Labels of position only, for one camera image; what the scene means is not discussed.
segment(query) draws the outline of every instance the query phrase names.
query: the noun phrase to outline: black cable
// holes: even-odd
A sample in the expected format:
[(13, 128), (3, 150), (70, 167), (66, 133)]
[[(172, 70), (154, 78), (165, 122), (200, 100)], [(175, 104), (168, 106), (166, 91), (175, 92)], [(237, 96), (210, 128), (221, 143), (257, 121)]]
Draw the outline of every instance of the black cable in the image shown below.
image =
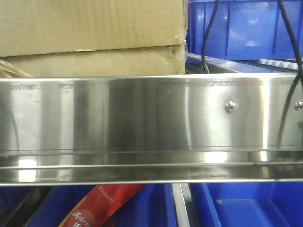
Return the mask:
[(207, 62), (205, 60), (206, 43), (207, 43), (207, 40), (208, 40), (210, 30), (211, 30), (211, 28), (213, 26), (213, 23), (214, 23), (214, 18), (217, 14), (217, 11), (218, 11), (218, 6), (219, 6), (219, 0), (216, 0), (215, 4), (214, 4), (214, 10), (213, 10), (212, 16), (210, 18), (209, 24), (207, 26), (207, 29), (206, 29), (206, 32), (205, 32), (205, 35), (204, 35), (204, 39), (203, 39), (203, 43), (202, 43), (202, 51), (201, 51), (202, 68), (203, 68), (204, 72), (207, 73), (207, 74), (209, 74), (210, 72), (209, 72), (209, 69), (208, 69), (208, 66), (207, 66)]
[(301, 55), (300, 55), (300, 49), (299, 49), (299, 45), (295, 39), (295, 35), (294, 35), (294, 31), (292, 29), (291, 23), (289, 21), (289, 18), (287, 16), (287, 12), (284, 6), (284, 3), (282, 0), (278, 0), (278, 5), (281, 11), (281, 15), (284, 21), (284, 24), (286, 26), (290, 41), (292, 43), (293, 46), (293, 50), (294, 50), (294, 55), (297, 61), (297, 65), (298, 65), (298, 70), (299, 73), (296, 75), (289, 91), (286, 97), (286, 101), (285, 101), (285, 105), (283, 108), (283, 113), (282, 113), (282, 118), (281, 118), (281, 123), (280, 123), (280, 127), (279, 127), (279, 133), (278, 133), (278, 140), (277, 140), (277, 146), (278, 148), (281, 147), (281, 143), (282, 143), (282, 137), (283, 137), (283, 132), (284, 132), (284, 127), (285, 127), (285, 122), (286, 122), (286, 118), (287, 118), (287, 114), (288, 114), (288, 109), (289, 109), (289, 105), (290, 105), (290, 101), (293, 97), (295, 88), (299, 82), (299, 80), (301, 80), (301, 84), (302, 84), (302, 89), (303, 89), (303, 65), (302, 65), (302, 59), (301, 59)]

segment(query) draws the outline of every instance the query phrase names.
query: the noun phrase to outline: red bag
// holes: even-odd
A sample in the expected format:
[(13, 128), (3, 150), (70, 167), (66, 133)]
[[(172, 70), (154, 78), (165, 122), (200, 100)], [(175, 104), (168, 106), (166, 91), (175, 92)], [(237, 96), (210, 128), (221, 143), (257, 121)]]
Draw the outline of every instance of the red bag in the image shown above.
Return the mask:
[(101, 184), (94, 187), (59, 227), (100, 227), (144, 184)]

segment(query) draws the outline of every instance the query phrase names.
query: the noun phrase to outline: screw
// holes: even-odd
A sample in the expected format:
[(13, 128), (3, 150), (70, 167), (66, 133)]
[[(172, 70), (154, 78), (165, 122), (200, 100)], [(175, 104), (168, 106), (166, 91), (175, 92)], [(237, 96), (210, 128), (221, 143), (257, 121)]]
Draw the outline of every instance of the screw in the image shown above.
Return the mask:
[(303, 101), (298, 101), (294, 105), (295, 110), (303, 110)]
[(229, 101), (225, 104), (225, 110), (229, 113), (236, 109), (236, 104), (233, 101)]

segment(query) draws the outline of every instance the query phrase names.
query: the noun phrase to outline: blue plastic crate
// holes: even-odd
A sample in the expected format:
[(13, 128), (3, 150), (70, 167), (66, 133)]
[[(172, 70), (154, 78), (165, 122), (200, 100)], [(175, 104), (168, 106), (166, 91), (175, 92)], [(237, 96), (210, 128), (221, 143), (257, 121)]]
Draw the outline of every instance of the blue plastic crate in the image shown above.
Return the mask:
[(303, 183), (195, 183), (201, 226), (301, 227)]
[[(28, 227), (58, 226), (93, 187), (54, 187)], [(110, 219), (117, 227), (177, 227), (171, 184), (147, 184)]]
[(0, 219), (21, 200), (28, 189), (29, 187), (0, 187)]
[[(284, 0), (303, 52), (303, 1)], [(201, 54), (214, 0), (190, 0), (187, 45)], [(277, 0), (220, 0), (208, 37), (206, 55), (228, 60), (294, 58)]]

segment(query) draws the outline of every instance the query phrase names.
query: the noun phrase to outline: cardboard box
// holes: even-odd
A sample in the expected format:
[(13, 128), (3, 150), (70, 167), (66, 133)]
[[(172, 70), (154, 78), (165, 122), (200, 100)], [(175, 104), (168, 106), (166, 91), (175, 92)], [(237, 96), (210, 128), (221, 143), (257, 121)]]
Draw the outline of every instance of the cardboard box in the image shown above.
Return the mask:
[(3, 58), (34, 77), (145, 76), (184, 73), (184, 46), (53, 53)]
[(2, 0), (0, 57), (183, 45), (183, 0)]

